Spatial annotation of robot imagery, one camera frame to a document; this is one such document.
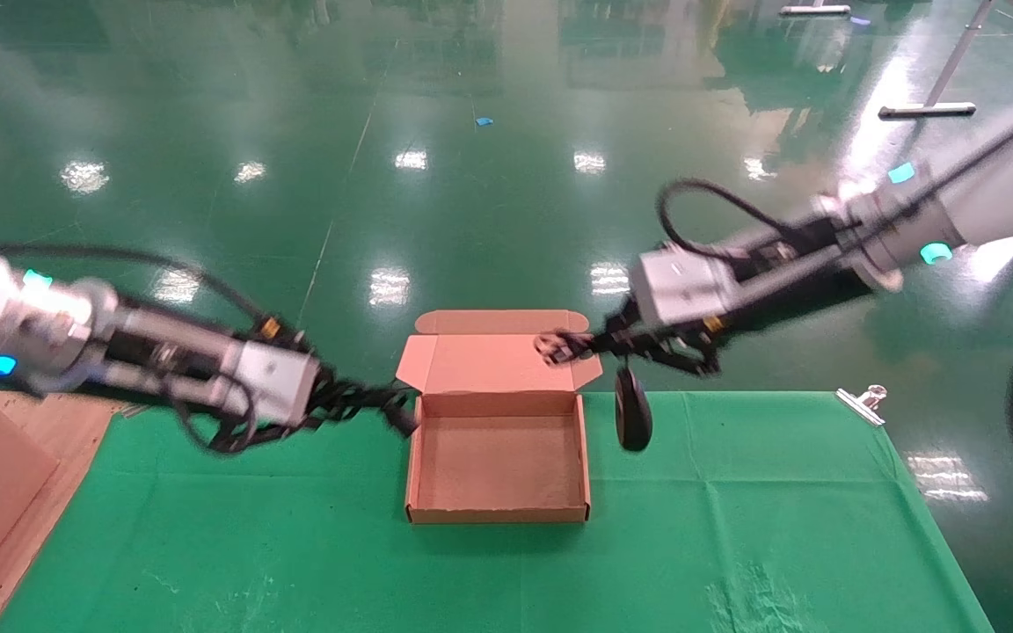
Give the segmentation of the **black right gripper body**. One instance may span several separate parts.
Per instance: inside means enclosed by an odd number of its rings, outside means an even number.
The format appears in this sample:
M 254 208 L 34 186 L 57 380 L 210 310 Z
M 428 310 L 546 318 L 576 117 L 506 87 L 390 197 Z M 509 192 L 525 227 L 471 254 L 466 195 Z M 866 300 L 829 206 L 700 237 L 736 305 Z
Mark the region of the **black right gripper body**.
M 639 357 L 701 378 L 721 373 L 717 319 L 695 320 L 656 330 L 635 331 L 643 318 L 635 313 L 611 314 L 615 357 Z

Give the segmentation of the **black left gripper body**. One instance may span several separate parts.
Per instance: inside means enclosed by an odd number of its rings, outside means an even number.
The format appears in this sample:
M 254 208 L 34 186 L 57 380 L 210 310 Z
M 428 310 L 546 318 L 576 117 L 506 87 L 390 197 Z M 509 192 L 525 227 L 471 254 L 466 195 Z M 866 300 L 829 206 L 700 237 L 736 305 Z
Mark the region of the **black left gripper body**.
M 353 398 L 358 384 L 338 376 L 337 370 L 320 366 L 310 382 L 302 413 L 289 414 L 287 421 L 272 420 L 271 414 L 258 412 L 256 391 L 242 388 L 243 412 L 228 423 L 228 450 L 246 450 L 268 442 L 285 440 L 302 430 L 317 430 L 325 422 L 349 419 L 358 411 Z

